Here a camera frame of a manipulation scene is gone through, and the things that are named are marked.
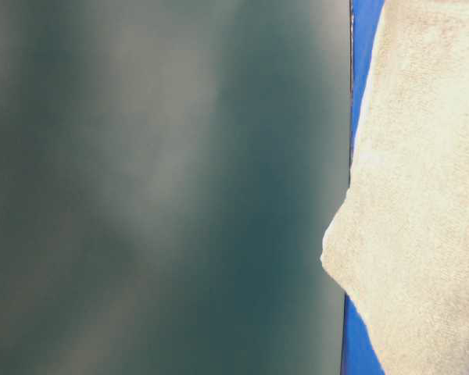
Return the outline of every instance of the blue surface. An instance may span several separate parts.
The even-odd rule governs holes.
[[[383,0],[353,0],[353,107],[351,111],[351,145],[358,126],[360,105],[368,70],[375,30]],[[342,375],[383,374],[371,347],[367,329],[348,296],[344,306],[344,337],[342,342]]]

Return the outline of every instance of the terry cloth towel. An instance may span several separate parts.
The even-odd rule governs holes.
[[[469,0],[386,0],[321,260],[388,375],[469,375]]]

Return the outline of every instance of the glossy surface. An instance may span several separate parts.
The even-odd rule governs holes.
[[[336,0],[0,0],[0,375],[339,371]]]

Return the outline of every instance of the blue fabric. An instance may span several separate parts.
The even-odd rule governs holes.
[[[370,68],[375,30],[383,0],[353,0],[353,107],[351,111],[351,145],[353,145],[360,105]],[[384,374],[371,347],[367,328],[348,296],[344,306],[342,375]]]

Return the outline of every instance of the white towel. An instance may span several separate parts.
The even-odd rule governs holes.
[[[388,375],[469,375],[469,0],[386,0],[321,260]]]

